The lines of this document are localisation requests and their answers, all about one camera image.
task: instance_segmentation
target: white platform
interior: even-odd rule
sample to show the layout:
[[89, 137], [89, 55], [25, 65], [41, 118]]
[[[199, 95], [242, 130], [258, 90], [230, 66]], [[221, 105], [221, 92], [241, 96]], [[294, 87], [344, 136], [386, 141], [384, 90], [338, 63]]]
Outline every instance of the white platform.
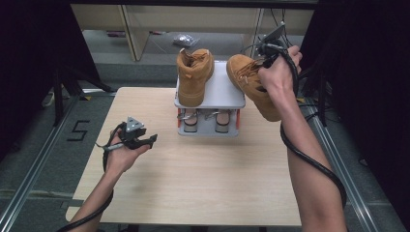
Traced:
[[[175, 106], [181, 108], [184, 112], [185, 106], [181, 105], [178, 100], [178, 88], [179, 79], [177, 81], [175, 94]], [[185, 136], [237, 136], [239, 133], [237, 127], [237, 112], [241, 108], [245, 107], [245, 95], [244, 93], [237, 89], [229, 79], [226, 73], [226, 61], [216, 61], [214, 73], [211, 78], [206, 82], [205, 85], [205, 96], [202, 104], [196, 108], [199, 111], [198, 121], [197, 121], [197, 132], [185, 132], [184, 123], [181, 123], [181, 127], [178, 129], [178, 133]], [[205, 112], [210, 111], [210, 109], [231, 109], [229, 121], [229, 132], [220, 133], [216, 132], [215, 128], [217, 125], [216, 118], [205, 119]]]

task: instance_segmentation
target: wooden table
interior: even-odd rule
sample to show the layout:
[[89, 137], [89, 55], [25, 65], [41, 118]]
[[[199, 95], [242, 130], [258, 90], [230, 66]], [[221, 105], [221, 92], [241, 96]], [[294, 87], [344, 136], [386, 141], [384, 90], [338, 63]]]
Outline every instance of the wooden table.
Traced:
[[[300, 225], [279, 123], [253, 102], [241, 109], [236, 137], [181, 136], [173, 88], [121, 88], [97, 143], [128, 116], [143, 122], [152, 150], [138, 158], [114, 190], [103, 222], [189, 225]], [[95, 146], [73, 199], [85, 200], [101, 175]], [[70, 207], [71, 219], [77, 207]]]

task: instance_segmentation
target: tan work boot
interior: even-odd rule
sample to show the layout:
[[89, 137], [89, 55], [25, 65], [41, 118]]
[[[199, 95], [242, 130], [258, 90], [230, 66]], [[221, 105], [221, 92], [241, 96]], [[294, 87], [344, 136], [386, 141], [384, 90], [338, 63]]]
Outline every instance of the tan work boot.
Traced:
[[189, 54], [184, 48], [177, 57], [179, 78], [178, 100], [186, 107], [202, 104], [205, 83], [214, 73], [214, 56], [208, 49], [198, 49]]
[[255, 103], [262, 116], [270, 122], [276, 122], [280, 120], [280, 116], [260, 82], [257, 74], [260, 67], [262, 66], [250, 57], [237, 54], [227, 61], [226, 72], [233, 85]]

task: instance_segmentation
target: forearm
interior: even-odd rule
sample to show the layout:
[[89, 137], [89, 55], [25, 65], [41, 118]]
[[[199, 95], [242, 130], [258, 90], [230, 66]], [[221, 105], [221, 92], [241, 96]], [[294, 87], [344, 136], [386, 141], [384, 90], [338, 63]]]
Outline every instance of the forearm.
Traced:
[[[277, 90], [271, 95], [291, 143], [331, 169], [315, 135], [306, 122], [292, 91]], [[298, 201], [304, 231], [345, 231], [340, 193], [323, 173], [288, 150], [292, 186]]]
[[[121, 174], [118, 173], [104, 173], [91, 194], [85, 200], [84, 204], [74, 215], [71, 222], [78, 221], [96, 212], [108, 199], [120, 176]], [[76, 229], [71, 231], [97, 231], [102, 215], [103, 214], [98, 215], [87, 223], [78, 226]]]

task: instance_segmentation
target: hand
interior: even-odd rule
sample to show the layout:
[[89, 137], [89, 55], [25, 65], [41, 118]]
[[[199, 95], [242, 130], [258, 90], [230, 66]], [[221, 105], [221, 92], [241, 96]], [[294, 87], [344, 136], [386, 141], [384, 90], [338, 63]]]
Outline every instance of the hand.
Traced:
[[[121, 142], [121, 139], [118, 136], [120, 132], [121, 130], [118, 130], [117, 133], [114, 134], [111, 145]], [[105, 172], [113, 171], [118, 174], [122, 174], [123, 172], [130, 169], [135, 163], [135, 160], [149, 149], [150, 145], [143, 145], [135, 150], [131, 150], [126, 146], [113, 150], [108, 155]]]
[[[299, 63], [302, 60], [302, 53], [299, 52], [299, 49], [296, 45], [287, 49], [289, 56], [292, 58], [293, 63], [295, 63], [298, 73], [301, 72]], [[258, 75], [263, 87], [265, 87], [270, 94], [279, 90], [293, 91], [292, 72], [285, 59], [281, 56], [278, 57], [269, 69], [260, 68]]]

